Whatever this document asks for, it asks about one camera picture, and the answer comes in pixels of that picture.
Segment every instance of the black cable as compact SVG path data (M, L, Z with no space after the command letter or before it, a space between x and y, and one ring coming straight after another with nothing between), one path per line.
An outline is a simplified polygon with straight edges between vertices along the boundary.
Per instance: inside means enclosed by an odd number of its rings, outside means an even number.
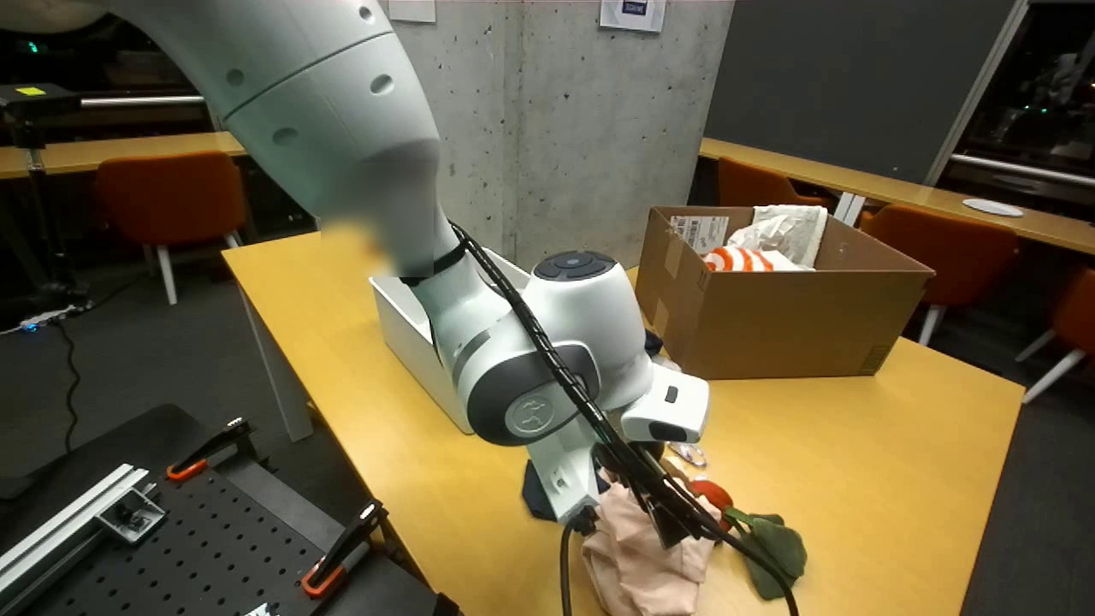
M65 426L65 455L73 455L73 432L80 425L80 415L74 415L74 388L80 388L80 370L74 370L74 342L65 327L65 320L55 320L57 330L62 330L62 342L65 342L65 366L70 366L70 388L65 388L65 411L70 411L70 426Z
M573 616L576 604L573 604L573 522L561 528L561 537L559 537L559 604L561 604L561 616Z
M491 252L462 224L452 222L452 228L470 247L470 252L478 258L483 274L496 285L496 292L509 302L509 307L514 307L517 320L526 327L536 357L543 357L550 376L561 382L569 399L580 407L580 415L598 433L606 460L617 468L628 468L622 477L636 491L640 507L657 522L675 522L675 531L709 537L717 545L730 545L744 558L756 562L780 586L780 590L787 598L787 612L798 616L798 598L790 590L787 574L771 558L756 554L753 548L736 539L730 531L722 531L720 520L702 501L696 501L696 497L652 459L652 452L634 447L617 433L617 426L606 420L606 415L587 398L583 382L561 366L549 330L542 327L536 314L524 303L519 292L506 279L506 274L491 258Z

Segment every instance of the wall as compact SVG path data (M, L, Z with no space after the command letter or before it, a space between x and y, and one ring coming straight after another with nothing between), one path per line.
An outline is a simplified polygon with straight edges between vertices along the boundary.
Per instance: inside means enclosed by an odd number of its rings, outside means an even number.
M398 25L442 136L442 200L532 266L636 264L647 209L686 200L733 0L672 0L660 34L598 30L598 0L437 0Z
M738 0L709 133L926 177L1013 0Z

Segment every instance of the black strap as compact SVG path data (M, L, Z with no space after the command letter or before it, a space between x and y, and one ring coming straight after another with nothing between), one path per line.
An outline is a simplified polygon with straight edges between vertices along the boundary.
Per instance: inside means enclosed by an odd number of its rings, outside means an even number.
M458 234L455 249L442 252L437 258L425 264L425 266L414 266L414 271L398 271L398 277L409 285L409 288L418 288L421 279L455 266L470 249L470 238Z

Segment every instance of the white paper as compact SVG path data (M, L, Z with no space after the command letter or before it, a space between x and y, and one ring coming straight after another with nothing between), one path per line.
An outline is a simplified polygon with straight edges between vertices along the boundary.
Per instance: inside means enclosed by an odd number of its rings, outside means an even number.
M437 25L437 0L388 0L389 21Z
M601 0L598 25L613 30L660 30L665 0Z

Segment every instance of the tan cloth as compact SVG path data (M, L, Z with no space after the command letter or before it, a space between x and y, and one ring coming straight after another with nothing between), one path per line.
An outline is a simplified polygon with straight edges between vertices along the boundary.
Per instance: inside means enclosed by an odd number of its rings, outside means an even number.
M686 537L665 548L636 497L613 482L598 501L597 533L583 545L598 601L613 616L696 612L709 572L712 539Z

